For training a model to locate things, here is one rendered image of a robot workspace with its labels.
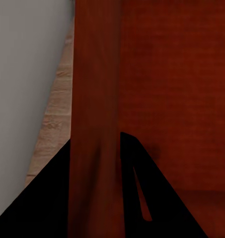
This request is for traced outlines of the storage box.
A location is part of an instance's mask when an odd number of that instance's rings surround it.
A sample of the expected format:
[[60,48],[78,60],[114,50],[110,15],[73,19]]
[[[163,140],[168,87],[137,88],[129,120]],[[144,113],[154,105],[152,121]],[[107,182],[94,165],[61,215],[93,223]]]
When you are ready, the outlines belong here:
[[225,238],[225,0],[75,0],[67,238],[125,238],[121,132]]

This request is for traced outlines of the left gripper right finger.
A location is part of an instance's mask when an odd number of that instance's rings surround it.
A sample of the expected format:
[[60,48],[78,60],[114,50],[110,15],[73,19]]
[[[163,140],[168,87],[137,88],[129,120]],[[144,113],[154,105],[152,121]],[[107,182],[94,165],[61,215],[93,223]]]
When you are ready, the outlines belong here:
[[[125,238],[208,238],[139,140],[120,133]],[[134,170],[152,221],[144,220]]]

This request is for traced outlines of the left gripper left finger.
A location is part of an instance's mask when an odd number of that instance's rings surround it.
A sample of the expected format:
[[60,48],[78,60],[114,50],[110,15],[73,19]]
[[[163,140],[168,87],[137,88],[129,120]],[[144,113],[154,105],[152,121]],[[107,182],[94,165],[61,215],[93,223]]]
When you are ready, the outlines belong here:
[[0,216],[0,238],[67,238],[71,139]]

